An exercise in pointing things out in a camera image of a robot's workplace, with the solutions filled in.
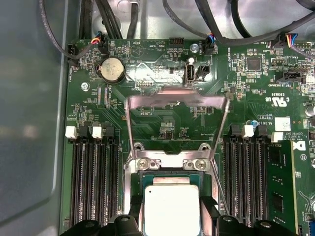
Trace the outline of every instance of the metal plate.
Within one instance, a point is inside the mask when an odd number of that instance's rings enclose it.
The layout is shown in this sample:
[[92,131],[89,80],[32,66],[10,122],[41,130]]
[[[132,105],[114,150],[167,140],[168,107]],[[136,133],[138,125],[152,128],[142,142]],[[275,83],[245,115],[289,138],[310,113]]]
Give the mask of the metal plate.
[[148,186],[145,189],[144,222],[147,236],[198,235],[198,187],[166,184]]

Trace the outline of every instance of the black cable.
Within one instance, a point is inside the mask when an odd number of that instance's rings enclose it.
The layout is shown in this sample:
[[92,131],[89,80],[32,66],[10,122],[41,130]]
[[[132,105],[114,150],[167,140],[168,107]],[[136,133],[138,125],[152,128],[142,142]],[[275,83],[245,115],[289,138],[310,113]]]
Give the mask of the black cable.
[[163,0],[163,7],[166,11],[166,13],[168,14],[168,16],[179,26],[183,27],[184,29],[188,30],[189,32],[202,37],[202,38],[206,38],[207,34],[199,32],[195,29],[193,29],[192,27],[186,25],[181,19],[179,19],[179,17],[175,14],[175,12],[171,9],[171,7],[169,6],[167,0]]
[[85,17],[85,0],[81,0],[80,20],[79,20],[79,39],[84,39],[84,17]]
[[290,47],[290,49],[292,49],[293,51],[295,51],[296,53],[299,53],[307,58],[312,58],[312,59],[315,59],[315,55],[311,55],[311,54],[308,54],[308,53],[305,53],[303,51],[301,51],[300,49],[298,49],[297,47],[295,46],[292,46]]
[[66,57],[77,60],[83,57],[92,47],[93,44],[89,44],[87,47],[85,47],[82,52],[80,52],[78,55],[72,55],[68,52],[66,52],[56,41],[56,38],[49,26],[48,20],[47,20],[47,15],[46,15],[46,10],[45,10],[45,3],[44,0],[39,0],[39,10],[40,10],[40,16],[43,21],[44,27],[46,29],[46,32],[48,34],[49,40],[53,43],[53,45],[58,49],[59,52],[63,53]]
[[107,18],[107,14],[106,14],[105,8],[104,8],[101,0],[95,0],[95,2],[97,4],[97,7],[98,7],[99,12],[100,12],[100,15],[102,17],[103,24],[105,25],[108,37],[111,38],[111,39],[115,39],[116,36],[115,36],[113,28],[112,28],[112,26],[111,26],[111,24],[109,22],[109,19]]
[[114,34],[116,35],[116,38],[117,39],[122,39],[122,33],[120,32],[120,29],[119,29],[119,26],[118,26],[118,23],[116,21],[116,17],[113,13],[113,10],[112,8],[110,7],[109,3],[108,3],[108,0],[101,0],[103,6],[104,6],[104,9],[106,11],[106,14],[107,14],[107,17],[108,17],[108,20],[109,22],[111,23],[112,25],[112,28],[113,28],[113,31],[114,31]]
[[248,44],[252,44],[252,43],[256,43],[260,41],[272,40],[272,39],[275,39],[279,34],[290,32],[315,18],[315,11],[313,11],[312,13],[304,16],[303,18],[292,22],[290,25],[287,25],[281,29],[272,31],[270,33],[266,33],[266,34],[251,37],[251,38],[230,39],[230,38],[225,38],[222,36],[217,26],[217,23],[213,17],[213,14],[210,10],[207,0],[195,0],[195,2],[201,16],[203,17],[205,23],[207,24],[207,26],[209,27],[209,29],[211,30],[211,32],[213,33],[217,41],[225,46],[242,46],[242,45],[248,45]]
[[138,24],[138,15],[139,15],[139,7],[138,4],[132,3],[131,4],[131,18],[130,18],[130,25],[127,32],[127,39],[134,38],[136,33],[136,28]]
[[84,10],[84,37],[86,39],[91,39],[92,33],[92,1],[91,0],[81,0],[85,1],[85,10]]
[[243,38],[250,38],[251,35],[248,33],[248,31],[245,29],[240,15],[238,13],[238,0],[232,0],[231,1],[231,13],[232,13],[232,19],[234,22],[234,25],[238,32],[241,34]]

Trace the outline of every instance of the capacitor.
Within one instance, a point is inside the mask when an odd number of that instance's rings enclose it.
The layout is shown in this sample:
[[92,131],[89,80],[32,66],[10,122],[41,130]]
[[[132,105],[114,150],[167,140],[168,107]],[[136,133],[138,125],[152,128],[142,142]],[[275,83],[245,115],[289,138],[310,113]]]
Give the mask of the capacitor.
[[246,121],[246,124],[250,124],[253,126],[253,128],[255,129],[257,126],[258,126],[258,121],[257,120],[254,120],[254,119],[249,119]]
[[305,110],[305,114],[308,116],[308,117],[313,117],[315,116],[315,106],[309,106],[306,108]]
[[96,66],[96,73],[108,84],[117,84],[126,78],[126,68],[115,57],[106,58]]

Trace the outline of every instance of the black ram slot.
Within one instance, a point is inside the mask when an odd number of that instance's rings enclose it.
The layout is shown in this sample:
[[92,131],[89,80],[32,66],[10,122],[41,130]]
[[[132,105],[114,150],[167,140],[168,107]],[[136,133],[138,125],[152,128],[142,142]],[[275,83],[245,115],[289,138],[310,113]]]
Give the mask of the black ram slot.
[[90,144],[86,143],[82,145],[82,192],[81,192],[81,202],[80,202],[80,210],[82,210],[81,219],[86,220],[88,219],[89,215],[89,182],[91,171],[89,169],[89,157],[90,157]]
[[243,218],[243,154],[242,143],[238,138],[225,139],[224,156],[224,191],[227,205],[233,216]]
[[256,140],[255,144],[256,162],[256,176],[257,187],[259,192],[259,204],[257,205],[257,220],[267,220],[268,207],[267,207],[267,185],[266,185],[266,169],[265,162],[267,160],[267,144],[264,138]]
[[255,184],[255,179],[259,178],[259,176],[255,175],[255,154],[253,144],[248,142],[248,160],[249,160],[249,209],[250,209],[250,224],[249,227],[252,227],[254,222],[256,221],[256,204],[257,204],[257,188]]
[[72,153],[72,176],[71,176],[71,205],[70,205],[70,226],[80,221],[80,194],[81,194],[81,169],[82,169],[82,146],[78,140],[73,144]]
[[94,144],[94,209],[95,220],[102,226],[106,219],[106,145]]
[[108,139],[108,156],[109,160],[109,193],[108,193],[108,220],[117,215],[118,207],[118,170],[119,157],[118,146],[113,138]]
[[236,169],[237,169],[237,166],[236,166],[236,156],[237,156],[237,143],[231,143],[231,158],[230,158],[230,166],[232,167],[231,168],[231,179],[230,181],[234,184],[231,185],[231,189],[232,189],[232,196],[234,196],[232,198],[232,215],[234,216],[237,216],[237,203],[238,203],[238,195],[237,195],[237,175],[236,175]]
[[244,220],[244,198],[246,197],[243,193],[243,155],[242,155],[242,143],[237,143],[236,147],[236,177],[237,177],[237,199],[238,199],[238,212],[237,218]]
[[224,168],[224,194],[226,198],[227,207],[230,212],[232,206],[232,197],[231,197],[231,165],[230,165],[230,143],[229,138],[227,138],[227,142],[224,144],[224,159],[223,159],[223,168]]
[[87,160],[87,166],[89,169],[89,175],[87,178],[87,219],[94,219],[94,213],[93,213],[93,185],[94,185],[94,145],[89,144],[89,159]]
[[250,159],[249,159],[249,145],[248,143],[243,143],[243,206],[244,214],[243,222],[248,226],[251,225],[251,189],[250,189]]

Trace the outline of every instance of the motherboard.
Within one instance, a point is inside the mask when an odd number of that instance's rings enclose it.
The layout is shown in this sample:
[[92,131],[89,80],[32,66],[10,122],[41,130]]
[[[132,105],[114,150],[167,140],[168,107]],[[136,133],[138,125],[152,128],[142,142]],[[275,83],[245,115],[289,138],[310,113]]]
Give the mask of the motherboard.
[[[89,44],[72,45],[80,50]],[[296,42],[313,54],[312,42]],[[125,162],[130,144],[126,98],[152,96],[164,87],[192,88],[229,100],[215,151],[219,211],[247,226],[271,220],[301,236],[315,223],[315,72],[313,59],[270,42],[225,47],[207,40],[108,40],[70,60],[61,228],[84,219],[106,225],[126,212]],[[213,107],[180,101],[130,112],[135,148],[178,154],[209,149],[220,126]],[[188,177],[212,195],[203,172],[138,172],[131,195],[154,177]]]

